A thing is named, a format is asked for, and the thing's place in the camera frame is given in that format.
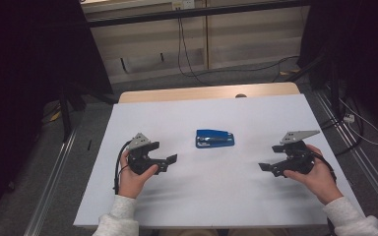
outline white tabletop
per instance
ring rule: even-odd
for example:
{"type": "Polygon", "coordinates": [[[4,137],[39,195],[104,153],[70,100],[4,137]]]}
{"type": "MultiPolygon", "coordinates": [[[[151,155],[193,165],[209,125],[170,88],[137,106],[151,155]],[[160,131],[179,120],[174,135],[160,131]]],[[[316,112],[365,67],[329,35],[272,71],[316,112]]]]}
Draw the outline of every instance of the white tabletop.
{"type": "MultiPolygon", "coordinates": [[[[114,105],[74,225],[95,227],[110,211],[115,161],[141,132],[160,147],[151,158],[178,154],[166,173],[151,178],[138,198],[143,227],[291,227],[326,224],[322,204],[301,184],[261,171],[258,163],[285,159],[273,153],[287,131],[319,130],[302,94],[114,105]],[[234,147],[195,148],[197,129],[234,134],[234,147]]],[[[331,163],[338,185],[361,208],[322,133],[306,143],[331,163]]]]}

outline dark background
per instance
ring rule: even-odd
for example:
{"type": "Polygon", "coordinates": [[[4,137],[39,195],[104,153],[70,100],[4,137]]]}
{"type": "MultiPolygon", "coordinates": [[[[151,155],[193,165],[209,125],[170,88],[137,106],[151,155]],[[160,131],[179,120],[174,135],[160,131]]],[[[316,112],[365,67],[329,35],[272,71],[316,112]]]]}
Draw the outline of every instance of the dark background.
{"type": "Polygon", "coordinates": [[[310,72],[313,88],[331,77],[331,63],[348,95],[355,95],[378,119],[378,1],[332,1],[311,7],[302,37],[298,65],[318,55],[327,60],[310,72]]]}
{"type": "Polygon", "coordinates": [[[65,27],[85,21],[75,0],[0,0],[0,198],[29,156],[45,103],[62,88],[78,100],[70,84],[112,92],[90,30],[65,27]]]}

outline cable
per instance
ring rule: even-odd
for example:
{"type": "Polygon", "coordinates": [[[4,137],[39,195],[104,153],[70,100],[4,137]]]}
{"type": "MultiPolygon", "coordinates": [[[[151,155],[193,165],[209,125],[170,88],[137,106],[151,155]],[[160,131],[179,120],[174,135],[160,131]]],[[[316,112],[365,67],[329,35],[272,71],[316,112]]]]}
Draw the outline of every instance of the cable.
{"type": "MultiPolygon", "coordinates": [[[[266,69],[269,69],[269,68],[272,68],[272,67],[275,67],[275,66],[279,66],[281,64],[281,62],[284,62],[284,61],[286,61],[288,59],[298,58],[299,57],[299,56],[285,57],[285,58],[282,58],[281,60],[279,60],[279,62],[277,62],[275,64],[272,64],[272,65],[267,66],[267,67],[257,68],[257,69],[226,69],[226,70],[218,70],[218,71],[207,71],[207,72],[202,72],[202,73],[199,73],[199,74],[195,74],[193,72],[193,70],[192,70],[192,66],[190,64],[189,56],[188,56],[188,53],[187,53],[187,47],[186,47],[186,41],[185,41],[185,35],[184,35],[184,29],[183,29],[182,20],[180,18],[177,19],[177,20],[178,20],[178,23],[179,23],[179,51],[178,51],[178,56],[177,56],[177,64],[178,64],[178,67],[179,67],[179,71],[180,71],[180,73],[183,76],[185,76],[185,77],[194,77],[199,83],[204,84],[206,86],[212,86],[212,85],[208,84],[208,83],[205,83],[205,82],[202,82],[198,78],[199,76],[207,75],[207,74],[210,74],[210,73],[219,73],[219,72],[255,72],[255,71],[261,71],[261,70],[266,70],[266,69]],[[189,69],[191,71],[190,74],[184,73],[182,71],[182,68],[181,68],[181,65],[180,65],[181,41],[183,41],[183,46],[185,48],[186,60],[188,62],[189,69]]],[[[274,82],[275,79],[279,76],[279,73],[280,73],[280,67],[279,67],[279,70],[278,70],[278,75],[272,80],[272,82],[274,82]]]]}
{"type": "Polygon", "coordinates": [[[186,41],[185,41],[185,34],[184,34],[184,30],[183,30],[183,23],[182,23],[182,19],[178,18],[177,19],[178,23],[179,23],[179,52],[177,54],[177,64],[179,66],[179,70],[180,70],[180,73],[182,73],[182,75],[184,76],[187,76],[185,73],[183,73],[181,67],[180,67],[180,44],[181,44],[181,40],[183,39],[183,46],[185,47],[185,54],[186,54],[186,60],[188,62],[188,65],[189,65],[189,69],[190,69],[190,72],[192,73],[193,77],[195,77],[195,79],[203,84],[203,85],[206,85],[206,86],[211,86],[211,84],[208,84],[208,83],[205,83],[201,80],[199,80],[199,78],[196,76],[196,74],[193,72],[192,70],[192,66],[190,64],[190,61],[189,61],[189,56],[188,56],[188,51],[187,51],[187,48],[186,48],[186,41]]]}
{"type": "Polygon", "coordinates": [[[291,59],[291,58],[297,58],[299,56],[291,56],[291,57],[285,57],[285,58],[282,58],[281,60],[279,60],[278,62],[278,74],[275,76],[275,78],[272,80],[272,83],[275,82],[275,80],[279,77],[279,75],[281,74],[281,62],[284,62],[284,61],[287,61],[288,59],[291,59]]]}
{"type": "Polygon", "coordinates": [[[321,130],[327,130],[328,128],[334,127],[335,125],[341,123],[343,121],[343,119],[338,119],[338,120],[330,119],[330,120],[326,121],[325,123],[327,123],[329,121],[334,121],[334,123],[332,123],[332,124],[330,124],[326,127],[321,127],[321,130]]]}
{"type": "Polygon", "coordinates": [[[332,121],[335,121],[335,120],[333,118],[331,118],[331,119],[328,119],[328,120],[326,120],[326,121],[324,121],[324,122],[322,122],[322,123],[320,123],[318,125],[321,127],[321,126],[323,126],[323,125],[325,125],[325,124],[327,124],[329,122],[332,122],[332,121]]]}
{"type": "MultiPolygon", "coordinates": [[[[351,98],[351,100],[352,100],[352,102],[354,103],[354,106],[355,106],[355,108],[356,108],[356,110],[357,110],[357,113],[360,113],[360,111],[359,111],[359,109],[358,109],[358,106],[356,105],[354,99],[351,98]]],[[[364,126],[363,126],[362,123],[360,123],[360,120],[357,120],[357,126],[358,126],[358,130],[360,131],[360,136],[362,136],[362,135],[364,134],[364,126]]],[[[362,141],[362,138],[361,138],[361,137],[358,137],[354,144],[352,144],[350,147],[347,147],[346,149],[344,149],[344,150],[342,150],[342,151],[340,151],[340,152],[338,152],[338,153],[335,153],[334,156],[335,156],[336,158],[338,158],[340,155],[345,154],[345,153],[351,151],[352,149],[354,149],[354,148],[356,148],[358,145],[360,145],[361,141],[362,141]]]]}
{"type": "Polygon", "coordinates": [[[331,172],[334,172],[333,167],[331,166],[330,163],[328,163],[328,161],[324,158],[324,156],[323,156],[322,154],[317,153],[317,152],[315,152],[315,151],[311,151],[311,155],[314,156],[315,158],[320,159],[322,162],[324,162],[324,163],[327,165],[328,169],[329,169],[331,172]]]}
{"type": "MultiPolygon", "coordinates": [[[[363,120],[364,122],[366,122],[367,124],[369,124],[371,127],[373,127],[373,129],[375,129],[377,132],[378,132],[378,129],[372,125],[369,121],[367,121],[366,119],[364,119],[363,117],[361,117],[360,115],[358,115],[356,112],[354,112],[351,108],[349,108],[342,100],[340,100],[340,102],[349,110],[351,111],[351,113],[353,113],[354,115],[356,115],[358,118],[360,118],[361,120],[363,120]]],[[[364,139],[365,141],[369,142],[370,144],[373,144],[373,145],[376,145],[378,146],[378,143],[375,143],[375,142],[372,142],[372,141],[369,141],[367,140],[366,138],[364,138],[363,136],[359,135],[350,125],[350,122],[348,122],[348,127],[359,137],[361,137],[362,139],[364,139]]]]}
{"type": "Polygon", "coordinates": [[[113,190],[115,191],[115,195],[118,194],[118,190],[119,190],[119,175],[121,174],[122,170],[127,167],[128,165],[124,166],[121,168],[121,170],[118,172],[118,168],[119,168],[119,163],[120,163],[120,160],[121,160],[121,156],[122,156],[122,152],[124,151],[124,149],[129,145],[131,144],[131,141],[128,141],[127,143],[125,143],[125,145],[121,148],[121,151],[119,151],[119,154],[118,154],[118,158],[116,159],[116,165],[115,165],[115,178],[114,178],[114,183],[113,183],[113,190]]]}

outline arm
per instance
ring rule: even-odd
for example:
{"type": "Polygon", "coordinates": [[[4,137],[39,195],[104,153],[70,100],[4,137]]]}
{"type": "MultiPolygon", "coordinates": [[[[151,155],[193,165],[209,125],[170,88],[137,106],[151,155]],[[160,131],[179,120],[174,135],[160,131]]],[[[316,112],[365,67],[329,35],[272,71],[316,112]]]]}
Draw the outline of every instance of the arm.
{"type": "Polygon", "coordinates": [[[134,220],[134,210],[137,203],[136,198],[143,190],[146,181],[158,170],[153,165],[142,175],[134,173],[127,167],[126,157],[128,151],[124,151],[120,157],[121,172],[119,191],[115,195],[112,210],[99,218],[99,226],[94,236],[137,236],[139,234],[138,222],[134,220]]]}
{"type": "MultiPolygon", "coordinates": [[[[311,145],[308,148],[322,155],[321,151],[311,145]]],[[[364,217],[351,202],[343,196],[330,174],[327,165],[315,158],[311,172],[304,175],[291,170],[283,173],[286,177],[304,184],[324,204],[323,211],[336,227],[336,234],[376,236],[378,220],[374,216],[364,217]]]]}

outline power outlet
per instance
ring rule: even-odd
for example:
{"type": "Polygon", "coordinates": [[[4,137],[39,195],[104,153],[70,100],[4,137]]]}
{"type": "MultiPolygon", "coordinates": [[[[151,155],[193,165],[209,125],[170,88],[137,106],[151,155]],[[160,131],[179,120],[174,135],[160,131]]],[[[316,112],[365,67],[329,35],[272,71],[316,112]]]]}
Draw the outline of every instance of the power outlet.
{"type": "Polygon", "coordinates": [[[349,122],[349,123],[353,123],[354,122],[354,115],[353,114],[346,114],[344,121],[349,122]]]}
{"type": "Polygon", "coordinates": [[[184,0],[182,1],[183,9],[194,9],[195,8],[195,0],[184,0]]]}
{"type": "Polygon", "coordinates": [[[182,10],[182,9],[184,9],[182,1],[171,2],[171,10],[177,11],[177,10],[182,10]]]}

